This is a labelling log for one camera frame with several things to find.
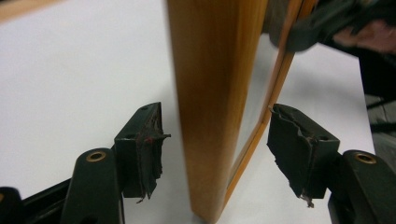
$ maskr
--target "wooden edge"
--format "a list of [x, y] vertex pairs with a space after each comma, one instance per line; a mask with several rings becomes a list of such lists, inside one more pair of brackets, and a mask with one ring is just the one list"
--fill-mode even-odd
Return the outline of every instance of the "wooden edge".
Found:
[[12, 0], [0, 3], [0, 23], [61, 0]]
[[245, 155], [246, 155], [248, 149], [250, 148], [250, 145], [251, 145], [253, 139], [256, 137], [257, 131], [258, 131], [259, 128], [262, 126], [261, 120], [262, 120], [262, 119], [259, 118], [258, 123], [257, 123], [256, 126], [253, 128], [253, 130], [251, 131], [250, 136], [248, 137], [246, 143], [245, 143], [244, 146], [242, 147], [241, 152], [239, 153], [238, 157], [236, 158], [235, 162], [233, 163], [233, 168], [231, 169], [231, 176], [230, 176], [230, 180], [229, 180], [230, 184], [231, 184], [231, 181], [233, 180], [233, 177], [234, 177], [235, 174], [236, 174], [236, 171], [237, 171], [238, 168], [239, 168], [239, 165], [242, 163], [242, 160], [245, 158]]
[[242, 152], [243, 158], [241, 159], [239, 166], [236, 169], [233, 168], [235, 170], [234, 176], [230, 182], [229, 187], [227, 188], [224, 206], [230, 200], [230, 197], [233, 194], [233, 190], [235, 189], [239, 179], [247, 168], [248, 163], [262, 138], [262, 134], [264, 133], [265, 128], [268, 125], [269, 119], [271, 118], [271, 112], [268, 110], [268, 107], [272, 106], [277, 101], [277, 98], [279, 97], [279, 94], [285, 82], [286, 76], [289, 72], [291, 62], [294, 57], [294, 53], [285, 51], [290, 28], [297, 19], [309, 15], [315, 4], [316, 0], [290, 1], [288, 11], [292, 13], [288, 13], [288, 17], [285, 19], [284, 28], [282, 30], [282, 35], [279, 42], [279, 53], [276, 58], [276, 65], [271, 75], [272, 78], [270, 81], [270, 86], [266, 93], [266, 99], [262, 107], [262, 122], [259, 130], [254, 134], [253, 139], [248, 144], [246, 152]]
[[243, 154], [243, 158], [241, 162], [238, 165], [238, 168], [236, 169], [233, 179], [231, 180], [227, 192], [225, 195], [225, 200], [224, 200], [224, 207], [227, 205], [227, 202], [230, 200], [231, 195], [233, 194], [233, 190], [235, 189], [236, 185], [238, 184], [239, 179], [241, 178], [242, 174], [245, 172], [245, 169], [248, 166], [248, 163], [250, 162], [251, 157], [253, 156], [253, 153], [259, 144], [260, 140], [262, 139], [262, 134], [265, 131], [267, 124], [266, 123], [261, 123], [259, 126], [259, 129], [257, 132], [254, 134], [253, 139], [251, 140], [250, 144], [247, 147], [246, 152]]

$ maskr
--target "wooden stick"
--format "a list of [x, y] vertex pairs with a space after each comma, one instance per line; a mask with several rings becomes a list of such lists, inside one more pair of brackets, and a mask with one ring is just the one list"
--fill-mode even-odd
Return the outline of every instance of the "wooden stick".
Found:
[[0, 3], [0, 22], [46, 7], [60, 0], [12, 0]]
[[266, 1], [168, 0], [191, 209], [218, 220]]

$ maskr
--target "black metal arm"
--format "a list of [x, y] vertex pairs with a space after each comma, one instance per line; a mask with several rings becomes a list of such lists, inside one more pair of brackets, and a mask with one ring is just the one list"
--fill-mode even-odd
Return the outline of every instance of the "black metal arm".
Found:
[[272, 109], [268, 147], [295, 195], [308, 201], [332, 192], [332, 223], [396, 223], [396, 174], [377, 156], [337, 152], [340, 141], [299, 110]]
[[[284, 7], [272, 4], [268, 14], [277, 13]], [[357, 34], [368, 22], [382, 19], [389, 25], [396, 25], [396, 1], [394, 0], [321, 0], [312, 14], [298, 20], [292, 26], [287, 51], [302, 51], [309, 49], [318, 42], [328, 42], [332, 36], [347, 26], [353, 27], [352, 34]], [[283, 21], [271, 20], [269, 33], [271, 42], [278, 46]]]
[[25, 200], [0, 188], [0, 224], [124, 223], [122, 195], [150, 198], [163, 173], [161, 103], [139, 108], [115, 145], [80, 155], [71, 179]]

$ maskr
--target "hole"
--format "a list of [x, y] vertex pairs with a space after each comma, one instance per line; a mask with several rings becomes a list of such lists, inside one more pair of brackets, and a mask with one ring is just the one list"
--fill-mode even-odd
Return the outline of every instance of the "hole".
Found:
[[356, 153], [355, 159], [367, 164], [376, 164], [376, 159], [369, 154]]
[[329, 138], [327, 136], [319, 136], [318, 139], [320, 141], [328, 141], [329, 140]]
[[98, 223], [98, 218], [94, 216], [84, 217], [79, 224], [96, 224]]
[[106, 156], [106, 153], [103, 151], [95, 151], [87, 156], [87, 161], [101, 161]]
[[136, 134], [135, 133], [129, 133], [129, 134], [125, 135], [125, 138], [128, 138], [128, 139], [136, 138]]

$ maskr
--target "white surface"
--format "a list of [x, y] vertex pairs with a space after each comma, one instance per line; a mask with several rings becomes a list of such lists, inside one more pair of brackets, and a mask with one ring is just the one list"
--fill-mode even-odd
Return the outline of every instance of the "white surface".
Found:
[[[75, 159], [113, 138], [136, 109], [163, 102], [163, 177], [151, 200], [125, 200], [127, 223], [200, 223], [190, 211], [164, 5], [65, 1], [0, 25], [0, 186], [23, 198], [72, 174]], [[358, 63], [315, 47], [295, 58], [280, 103], [373, 151]], [[329, 223], [307, 209], [262, 139], [219, 223]]]

